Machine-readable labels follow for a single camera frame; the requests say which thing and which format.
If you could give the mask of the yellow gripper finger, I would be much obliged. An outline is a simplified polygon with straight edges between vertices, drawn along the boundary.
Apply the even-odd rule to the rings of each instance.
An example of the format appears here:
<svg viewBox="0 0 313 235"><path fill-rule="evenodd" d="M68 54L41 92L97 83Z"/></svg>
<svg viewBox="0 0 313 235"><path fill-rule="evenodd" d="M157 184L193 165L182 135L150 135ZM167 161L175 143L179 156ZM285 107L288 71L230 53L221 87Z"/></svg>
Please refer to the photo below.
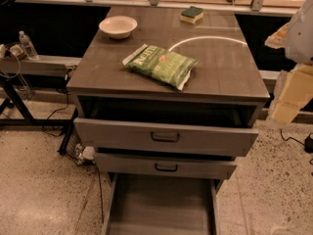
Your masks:
<svg viewBox="0 0 313 235"><path fill-rule="evenodd" d="M265 45L273 49L284 48L286 45L289 24L285 23L277 31L267 37Z"/></svg>
<svg viewBox="0 0 313 235"><path fill-rule="evenodd" d="M313 66L297 64L287 80L274 107L272 119L280 124L291 123L313 99Z"/></svg>

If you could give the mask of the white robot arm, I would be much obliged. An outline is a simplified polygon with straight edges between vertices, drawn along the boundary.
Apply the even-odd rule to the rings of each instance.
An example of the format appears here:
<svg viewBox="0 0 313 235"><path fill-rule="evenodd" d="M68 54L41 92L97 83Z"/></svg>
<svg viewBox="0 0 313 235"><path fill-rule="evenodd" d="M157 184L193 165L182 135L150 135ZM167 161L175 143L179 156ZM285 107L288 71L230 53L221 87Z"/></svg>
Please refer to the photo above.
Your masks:
<svg viewBox="0 0 313 235"><path fill-rule="evenodd" d="M284 48L286 57L296 62L271 114L275 122L288 124L313 99L313 0L306 0L265 45Z"/></svg>

